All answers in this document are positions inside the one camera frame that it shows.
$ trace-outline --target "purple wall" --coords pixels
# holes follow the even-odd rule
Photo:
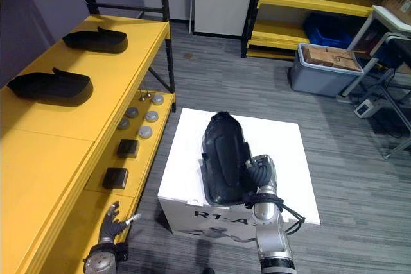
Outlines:
[[[143,0],[98,1],[143,5]],[[101,13],[129,17],[138,14],[111,9]],[[0,87],[88,14],[84,0],[1,0]]]

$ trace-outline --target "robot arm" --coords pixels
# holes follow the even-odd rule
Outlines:
[[[83,260],[85,274],[116,274],[116,264],[128,258],[127,243],[114,244],[117,235],[122,233],[133,221],[141,219],[141,214],[135,214],[125,221],[115,219],[119,214],[118,201],[113,203],[100,226],[98,244],[94,245],[89,255]]]
[[[246,162],[246,167],[258,185],[257,193],[247,200],[246,206],[253,207],[253,218],[257,223],[256,242],[261,272],[296,274],[287,234],[298,231],[304,218],[284,206],[283,201],[276,196],[275,166],[268,155],[251,158]],[[298,219],[288,230],[283,228],[283,207]]]

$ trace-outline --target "blue storage container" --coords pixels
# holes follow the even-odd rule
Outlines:
[[[336,17],[311,13],[303,27],[312,44],[346,49],[351,43],[351,37]]]
[[[309,64],[302,54],[304,46],[323,47],[313,44],[298,44],[298,52],[291,68],[291,88],[322,96],[335,97],[340,94],[350,83],[363,74],[357,71],[326,67],[324,65]]]

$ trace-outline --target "gray carpet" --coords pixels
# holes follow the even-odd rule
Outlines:
[[[157,201],[182,107],[298,123],[321,226],[289,237],[299,274],[411,273],[411,156],[388,162],[384,149],[399,143],[375,135],[353,106],[294,92],[291,62],[240,58],[240,42],[189,35],[172,25],[177,113],[171,114],[129,233],[126,273],[260,273],[255,250],[174,236]],[[153,68],[166,78],[164,46]],[[151,89],[161,86],[147,76]]]

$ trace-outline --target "yellow shelving unit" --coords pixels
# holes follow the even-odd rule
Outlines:
[[[134,96],[130,107],[137,107],[139,115],[136,118],[129,119],[130,127],[126,130],[116,130],[103,151],[101,158],[96,164],[85,189],[101,193],[111,193],[120,196],[138,198],[143,190],[143,184],[148,176],[152,160],[157,147],[160,143],[162,132],[167,123],[168,114],[170,113],[171,104],[174,100],[174,94],[150,92],[152,95],[161,94],[164,97],[164,103],[154,105],[149,99],[144,102],[139,101],[139,93]],[[147,112],[156,111],[159,119],[156,122],[149,123],[144,117]],[[149,126],[153,130],[153,135],[148,139],[138,136],[138,130],[141,126]],[[136,158],[119,158],[116,155],[118,145],[121,139],[136,139],[139,149]],[[123,167],[128,169],[127,185],[125,189],[107,190],[102,186],[106,169],[108,167]]]
[[[258,8],[262,4],[367,17],[372,12],[374,2],[371,0],[259,0]]]
[[[97,26],[125,32],[127,50],[115,55],[95,53],[70,49],[59,40],[21,73],[50,73],[57,67],[90,76],[94,90],[85,103],[77,107],[47,105],[18,98],[8,87],[0,91],[3,273],[39,273],[72,210],[90,210],[88,203],[78,199],[88,194],[84,188],[91,175],[103,172],[96,171],[96,166],[107,145],[121,138],[116,127],[130,102],[136,102],[139,84],[161,44],[170,38],[168,22],[104,15],[89,16],[73,31],[96,31]],[[141,165],[130,166],[134,195],[107,192],[113,200],[124,200],[120,207],[128,214],[139,201],[174,100],[174,94],[164,94],[162,105],[152,107],[147,101],[140,107],[141,116],[147,108],[158,108],[160,119],[153,124],[153,136],[141,141],[141,161],[137,159]],[[90,187],[97,188],[93,183],[89,182]],[[98,189],[94,193],[104,194]],[[87,207],[77,209],[75,204]],[[103,215],[106,210],[105,203],[96,211]],[[71,234],[72,241],[83,236],[87,237]]]
[[[273,21],[256,21],[250,45],[297,49],[298,43],[310,43],[304,30],[296,24]]]
[[[110,204],[119,201],[119,219],[126,219],[135,212],[174,100],[173,94],[151,93],[163,95],[164,103],[154,105],[148,99],[141,102],[139,94],[133,98],[130,107],[137,107],[139,115],[129,119],[130,127],[126,130],[114,132],[57,237],[41,273],[82,274],[82,260],[87,256],[90,248],[97,244],[100,224]],[[159,119],[154,123],[147,122],[144,117],[148,111],[156,111]],[[150,138],[138,137],[137,132],[142,125],[152,128],[153,135]],[[138,140],[139,149],[136,158],[117,157],[116,150],[121,139]],[[108,167],[127,168],[128,178],[125,189],[106,190],[101,186]],[[73,239],[73,234],[81,236],[79,239]],[[123,232],[117,240],[124,241],[126,234],[127,232]]]
[[[372,12],[371,0],[258,0],[256,10],[261,5],[287,6],[290,8],[301,8],[323,12],[340,13],[367,17]],[[276,47],[281,49],[296,50],[298,43],[310,43],[304,30],[295,24],[287,24],[274,21],[256,21],[251,36],[247,36],[248,56],[264,56],[269,58],[282,58],[278,52],[249,51],[249,46]]]
[[[289,51],[265,51],[265,50],[253,49],[252,47],[249,47],[247,49],[247,56],[293,60],[295,58],[295,53],[290,53]]]

